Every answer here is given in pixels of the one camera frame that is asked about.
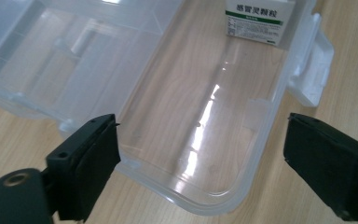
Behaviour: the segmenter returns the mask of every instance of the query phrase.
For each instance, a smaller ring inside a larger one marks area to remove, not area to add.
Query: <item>clear plastic box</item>
[[[225,1],[106,1],[0,0],[0,106],[63,133],[115,113],[120,172],[192,213],[234,209],[286,87],[319,103],[334,51],[315,0],[279,48],[226,35]]]

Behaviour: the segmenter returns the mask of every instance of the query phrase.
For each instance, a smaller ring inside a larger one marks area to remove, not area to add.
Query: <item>plastic container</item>
[[[0,106],[63,133],[117,114],[117,169],[200,215],[243,200],[284,90],[317,105],[334,54],[315,0],[279,49],[226,35],[225,1],[186,1],[160,44],[181,1],[74,2],[0,0]]]

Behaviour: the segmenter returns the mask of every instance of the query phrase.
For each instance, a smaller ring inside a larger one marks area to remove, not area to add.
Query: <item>small cardboard box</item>
[[[279,45],[293,0],[226,0],[227,34]]]

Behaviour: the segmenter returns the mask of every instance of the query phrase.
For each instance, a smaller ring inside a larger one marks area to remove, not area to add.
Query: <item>wooden table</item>
[[[319,0],[315,11],[336,51],[323,98],[319,107],[306,108],[284,95],[255,181],[236,210],[196,216],[114,172],[88,223],[343,223],[282,156],[290,112],[321,119],[358,140],[358,1]],[[44,158],[61,142],[53,121],[22,119],[0,108],[0,176],[43,169]]]

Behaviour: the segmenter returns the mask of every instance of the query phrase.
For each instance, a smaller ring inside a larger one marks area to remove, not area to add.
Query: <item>green stripe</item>
[[[248,21],[260,21],[260,22],[274,24],[274,25],[283,25],[283,21],[275,21],[275,20],[269,20],[269,19],[264,19],[264,18],[259,18],[259,17],[247,16],[247,15],[243,15],[243,14],[235,13],[235,12],[230,12],[230,11],[226,11],[226,15],[243,18],[243,19],[246,19]]]

